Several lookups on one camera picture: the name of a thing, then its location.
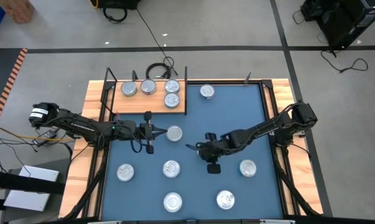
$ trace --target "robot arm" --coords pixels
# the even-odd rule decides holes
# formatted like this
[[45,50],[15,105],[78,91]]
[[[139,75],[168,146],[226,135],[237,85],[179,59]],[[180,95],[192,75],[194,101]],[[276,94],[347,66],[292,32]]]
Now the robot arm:
[[317,117],[309,104],[300,102],[287,106],[276,117],[248,129],[237,129],[220,136],[216,140],[216,134],[206,133],[207,142],[198,142],[195,146],[186,145],[190,149],[198,150],[198,154],[210,163],[208,172],[220,173],[218,158],[242,151],[253,140],[274,132],[276,144],[287,146],[292,143],[292,136],[299,131],[307,130],[314,126]]
[[[82,136],[89,144],[99,149],[113,140],[131,142],[135,140],[141,147],[146,147],[148,154],[153,154],[154,148],[149,142],[167,131],[150,124],[150,111],[144,114],[146,122],[136,126],[134,121],[128,120],[97,122],[66,109],[60,109],[55,103],[39,103],[33,107],[29,117],[32,127],[55,126],[64,129],[71,138],[75,138],[74,135]],[[141,143],[143,139],[147,141],[147,144]]]

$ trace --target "can lid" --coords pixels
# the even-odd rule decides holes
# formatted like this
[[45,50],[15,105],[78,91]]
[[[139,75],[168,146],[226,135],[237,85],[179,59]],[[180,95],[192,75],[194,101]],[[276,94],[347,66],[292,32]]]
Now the can lid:
[[256,165],[254,161],[245,159],[239,164],[239,170],[242,175],[252,177],[256,173]]
[[165,196],[164,207],[168,212],[177,212],[182,207],[182,198],[178,193],[172,192]]
[[178,127],[176,125],[173,125],[173,126],[168,128],[167,138],[170,141],[177,142],[177,141],[181,140],[182,136],[183,136],[183,131],[180,127]]
[[180,173],[180,165],[176,161],[167,161],[162,167],[162,172],[169,178],[174,178]]
[[165,105],[175,107],[179,104],[180,98],[176,93],[168,93],[164,98]]
[[136,91],[136,84],[134,82],[124,82],[122,85],[121,85],[121,91],[125,94],[125,95],[131,95],[131,94],[134,94],[135,91]]
[[177,93],[180,89],[180,84],[176,80],[168,80],[165,82],[165,90],[168,93]]
[[120,181],[129,181],[134,175],[133,166],[130,164],[122,164],[118,167],[117,176]]
[[211,85],[203,85],[200,88],[201,95],[211,97],[215,94],[215,89]]
[[234,205],[234,195],[228,190],[222,190],[216,196],[216,202],[222,209],[230,209]]
[[142,82],[140,87],[142,91],[146,93],[152,93],[153,91],[155,91],[155,81],[151,79],[146,79]]

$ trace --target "wooden platform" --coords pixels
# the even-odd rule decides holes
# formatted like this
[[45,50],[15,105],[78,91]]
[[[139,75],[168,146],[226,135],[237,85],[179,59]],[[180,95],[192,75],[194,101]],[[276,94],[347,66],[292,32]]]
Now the wooden platform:
[[[294,98],[292,96],[292,90],[289,84],[289,80],[286,78],[283,79],[272,79],[273,88],[275,93],[275,99],[277,102],[278,110],[281,111],[287,105],[294,102]],[[100,97],[101,91],[103,87],[103,81],[90,81],[88,85],[88,90],[85,96],[85,102],[83,105],[82,116],[86,116],[88,118],[92,118],[97,120],[100,114]],[[122,103],[119,102],[119,98],[117,98],[117,93],[115,94],[114,98],[114,111],[118,111],[118,113],[122,113],[120,111],[125,110],[122,107]],[[268,103],[270,102],[269,92],[265,89],[266,100]],[[294,137],[294,144],[306,148],[306,143],[303,138]],[[75,144],[75,151],[74,155],[78,154],[84,147],[86,146],[86,142],[84,140],[78,140]],[[67,215],[73,206],[78,202],[80,197],[82,196],[83,192],[86,189],[87,181],[88,181],[88,174],[90,168],[90,162],[93,155],[93,149],[88,148],[84,152],[82,152],[70,165],[70,171],[67,177],[67,183],[64,191],[62,206],[60,208],[59,217],[64,217]],[[101,162],[101,154],[98,156],[98,163]],[[310,160],[308,158],[308,154],[295,147],[289,147],[289,160],[290,166],[292,170],[292,175],[294,178],[294,184],[305,200],[312,206],[314,210],[319,213],[322,213],[322,206],[320,203],[320,198],[317,192],[317,186],[315,183],[314,175]],[[288,203],[288,211],[290,214],[294,214],[292,210],[292,203],[289,191],[287,187],[284,186],[284,192],[286,195],[287,203]],[[88,211],[89,216],[93,216],[94,214],[94,204],[96,200],[96,190],[92,193],[91,201],[90,201],[90,209]]]
[[180,91],[178,93],[180,104],[175,109],[169,109],[165,106],[164,97],[165,82],[167,80],[154,80],[157,90],[152,95],[146,95],[142,92],[140,85],[142,80],[135,81],[137,92],[134,96],[124,96],[121,93],[121,85],[123,81],[117,82],[116,93],[114,97],[113,113],[144,113],[151,111],[152,113],[184,113],[185,112],[185,80],[178,80],[180,83]]

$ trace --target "metal can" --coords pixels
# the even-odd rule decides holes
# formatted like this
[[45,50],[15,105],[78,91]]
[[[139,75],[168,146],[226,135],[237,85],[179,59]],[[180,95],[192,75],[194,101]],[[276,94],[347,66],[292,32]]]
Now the metal can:
[[169,109],[175,109],[180,103],[180,98],[176,93],[168,93],[164,97],[164,103]]
[[228,190],[222,190],[218,193],[218,196],[216,196],[216,202],[221,209],[230,209],[235,202],[234,195]]
[[167,93],[178,93],[180,84],[177,80],[168,80],[165,82],[165,91]]
[[155,86],[155,81],[149,78],[142,82],[140,88],[142,89],[142,92],[147,95],[155,93],[155,90],[157,89]]
[[215,89],[211,85],[203,85],[200,88],[201,97],[209,100],[213,98],[213,95],[215,94]]
[[239,171],[245,177],[253,177],[256,173],[256,165],[254,161],[245,159],[240,162]]
[[177,212],[182,207],[182,198],[178,193],[172,192],[165,196],[164,207],[168,212]]
[[162,172],[166,177],[175,178],[180,173],[180,165],[176,161],[167,161],[162,167]]
[[121,92],[125,96],[134,96],[137,92],[136,84],[134,82],[124,82],[121,85]]
[[130,164],[122,164],[118,167],[117,176],[120,181],[130,181],[135,172]]
[[178,142],[181,140],[183,136],[183,131],[180,127],[173,125],[168,128],[167,131],[167,138],[169,141]]

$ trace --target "gray floor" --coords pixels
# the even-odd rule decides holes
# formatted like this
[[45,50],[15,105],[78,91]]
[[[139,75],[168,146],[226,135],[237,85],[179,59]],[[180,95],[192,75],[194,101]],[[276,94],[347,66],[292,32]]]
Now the gray floor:
[[[86,0],[31,2],[37,9],[34,20],[16,25],[5,18],[0,26],[0,47],[155,46],[136,11],[129,11],[124,23],[114,25]],[[292,13],[303,0],[276,2],[290,46],[323,45],[316,39],[320,33],[316,23],[296,25],[292,20]],[[167,46],[280,46],[269,0],[143,0],[139,6],[160,44]],[[360,45],[375,45],[375,23],[359,40]],[[188,66],[190,78],[244,78],[249,72],[252,72],[251,78],[289,78],[282,51],[167,54],[175,59],[179,73]],[[291,52],[291,55],[303,98],[319,118],[313,135],[334,216],[375,219],[375,51],[349,51],[340,53],[337,59],[330,57],[340,68],[350,66],[358,57],[370,66],[367,72],[343,74],[332,69],[320,52]],[[78,113],[88,81],[103,79],[106,67],[117,78],[129,78],[132,69],[143,77],[148,65],[162,59],[160,52],[28,54],[2,113],[0,126],[35,136],[28,122],[32,104],[52,101]],[[16,151],[28,165],[68,156],[61,146],[42,148],[38,153],[17,146]],[[7,169],[21,166],[7,147],[0,147],[0,160]]]

